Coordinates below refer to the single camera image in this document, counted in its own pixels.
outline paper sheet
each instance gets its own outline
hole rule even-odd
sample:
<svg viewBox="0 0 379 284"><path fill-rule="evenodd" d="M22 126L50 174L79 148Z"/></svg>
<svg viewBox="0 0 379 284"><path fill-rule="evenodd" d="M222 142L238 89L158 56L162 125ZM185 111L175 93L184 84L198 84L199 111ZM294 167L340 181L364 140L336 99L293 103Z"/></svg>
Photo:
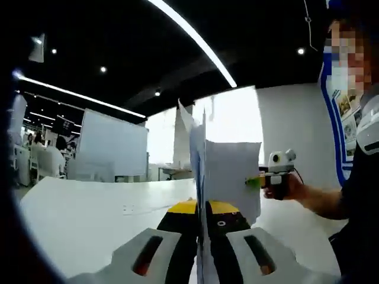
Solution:
<svg viewBox="0 0 379 284"><path fill-rule="evenodd" d="M259 174L260 143L215 143L205 139L203 124L198 125L179 102L184 125L189 133L191 167L197 188L197 204L202 227L198 241L197 278L199 284L219 283L207 229L205 202L217 200L237 207L253 224L261 213L259 188L245 185L246 178Z"/></svg>
<svg viewBox="0 0 379 284"><path fill-rule="evenodd" d="M227 202L254 224L261 214L260 188L245 185L246 178L259 175L261 143L205 144L205 195L209 200Z"/></svg>

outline person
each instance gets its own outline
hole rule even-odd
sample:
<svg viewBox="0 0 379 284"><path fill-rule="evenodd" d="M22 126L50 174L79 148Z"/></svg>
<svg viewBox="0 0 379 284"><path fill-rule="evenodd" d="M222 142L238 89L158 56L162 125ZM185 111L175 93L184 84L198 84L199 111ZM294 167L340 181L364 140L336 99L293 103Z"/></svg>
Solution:
<svg viewBox="0 0 379 284"><path fill-rule="evenodd" d="M343 82L346 89L341 92L361 96L362 116L367 112L365 106L379 103L379 45L367 27L355 17L340 17L330 25L332 53L338 55L339 66L348 68ZM294 175L288 178L284 199L293 199L324 218L349 220L329 239L341 270L341 283L379 283L375 271L379 256L378 161L379 153L367 155L357 143L351 174L342 189L322 190L302 184ZM273 188L265 189L266 198L274 198L274 193Z"/></svg>
<svg viewBox="0 0 379 284"><path fill-rule="evenodd" d="M33 142L33 134L29 133L28 140L24 143L24 147L25 148L30 148L32 142Z"/></svg>
<svg viewBox="0 0 379 284"><path fill-rule="evenodd" d="M38 132L34 138L33 146L43 147L42 145L42 133Z"/></svg>
<svg viewBox="0 0 379 284"><path fill-rule="evenodd" d="M56 175L62 175L65 172L66 159L61 154L61 150L64 150L67 146L66 140L62 136L58 136L56 141L56 147L47 146L46 151L49 151L53 155L52 165L55 168Z"/></svg>

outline whiteboard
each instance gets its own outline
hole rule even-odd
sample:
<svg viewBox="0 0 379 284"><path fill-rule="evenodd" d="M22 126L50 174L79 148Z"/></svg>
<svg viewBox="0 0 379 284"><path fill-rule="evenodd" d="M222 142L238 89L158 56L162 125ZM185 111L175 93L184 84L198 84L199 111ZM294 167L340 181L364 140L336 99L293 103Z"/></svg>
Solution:
<svg viewBox="0 0 379 284"><path fill-rule="evenodd" d="M115 176L145 175L147 132L147 128L86 109L78 155L113 162Z"/></svg>

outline led strip light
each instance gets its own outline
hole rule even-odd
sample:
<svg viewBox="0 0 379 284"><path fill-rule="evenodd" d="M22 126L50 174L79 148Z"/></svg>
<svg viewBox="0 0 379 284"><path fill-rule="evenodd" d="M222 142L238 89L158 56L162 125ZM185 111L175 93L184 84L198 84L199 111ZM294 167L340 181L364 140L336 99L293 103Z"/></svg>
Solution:
<svg viewBox="0 0 379 284"><path fill-rule="evenodd" d="M123 112L126 112L127 114L132 114L132 115L135 115L137 117L146 118L146 116L143 114L138 114L136 112L129 111L129 110L124 109L124 108L120 108L119 106L115 106L115 105L108 104L107 102L99 101L98 99L90 98L88 96L83 96L79 93L74 93L74 92L59 88L59 87L55 87L55 86L50 85L50 84L46 84L46 83L43 83L43 82L40 82L40 81L37 81L34 79L30 79L28 77L25 77L24 75L22 75L19 72L14 72L13 75L19 80L23 80L23 81L30 82L30 83L33 83L36 85L40 85L40 86L44 86L44 87L47 87L47 88L50 88L50 89L53 89L53 90L56 90L56 91L59 91L62 93L66 93L68 95L77 96L78 98L86 99L87 101L95 102L96 104L104 105L104 106L109 107L109 108L114 108L114 109L117 109L118 111L123 111Z"/></svg>
<svg viewBox="0 0 379 284"><path fill-rule="evenodd" d="M169 5L164 3L162 0L148 0L150 3L155 5L158 9L160 9L163 13L169 16L174 22L176 22L203 50L203 52L209 57L209 59L216 65L221 74L228 81L229 85L232 88L237 87L236 82L230 75L230 73L226 70L224 64L217 57L214 51L210 48L210 46L203 40L203 38L195 31L194 28L185 20L182 16L180 16L174 9L172 9Z"/></svg>

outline black ceiling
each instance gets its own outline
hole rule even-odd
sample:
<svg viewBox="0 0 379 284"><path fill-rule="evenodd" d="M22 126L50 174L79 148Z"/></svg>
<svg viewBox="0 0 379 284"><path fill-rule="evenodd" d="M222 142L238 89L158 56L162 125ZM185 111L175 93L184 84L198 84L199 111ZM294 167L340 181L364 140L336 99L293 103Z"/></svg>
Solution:
<svg viewBox="0 0 379 284"><path fill-rule="evenodd" d="M325 39L325 1L308 0L312 43L303 0L166 0L216 52L238 86L257 88L316 82ZM55 7L40 13L46 35L44 63L20 66L35 80L150 116L230 88L195 42L147 0ZM303 56L297 49L304 47ZM107 72L100 72L105 66ZM161 96L155 97L160 88ZM77 124L83 112L34 93L123 120L144 119L28 82L29 112L65 115Z"/></svg>

